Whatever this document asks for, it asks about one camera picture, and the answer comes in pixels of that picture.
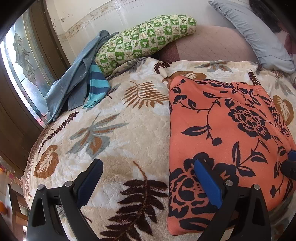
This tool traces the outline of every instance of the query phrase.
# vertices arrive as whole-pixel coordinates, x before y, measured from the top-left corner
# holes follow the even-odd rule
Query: gray pillow
[[[227,0],[213,0],[209,4],[226,17],[251,45],[259,63],[266,69],[295,72],[287,50],[269,27],[249,8]]]

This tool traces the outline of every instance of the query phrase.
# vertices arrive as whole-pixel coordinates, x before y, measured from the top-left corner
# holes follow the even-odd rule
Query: black fur object
[[[269,10],[269,8],[260,0],[250,0],[250,7],[254,14],[256,14],[274,33],[279,33],[281,31],[278,26],[278,19]]]

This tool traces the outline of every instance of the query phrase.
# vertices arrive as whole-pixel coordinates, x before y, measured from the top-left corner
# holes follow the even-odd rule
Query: orange floral fabric
[[[217,211],[193,171],[205,160],[224,180],[259,184],[268,210],[295,190],[280,165],[296,150],[287,125],[260,85],[175,77],[169,89],[172,235],[202,232]]]

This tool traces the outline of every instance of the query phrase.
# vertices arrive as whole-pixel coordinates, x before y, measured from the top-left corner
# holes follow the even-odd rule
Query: orange fruit
[[[3,215],[7,214],[7,208],[5,207],[4,203],[0,201],[0,213]]]

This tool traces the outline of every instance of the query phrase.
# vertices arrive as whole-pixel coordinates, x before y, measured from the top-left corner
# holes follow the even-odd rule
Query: green checkered pillow
[[[195,32],[196,21],[188,15],[162,15],[129,28],[109,39],[95,62],[105,76],[138,57],[149,56],[175,39]]]

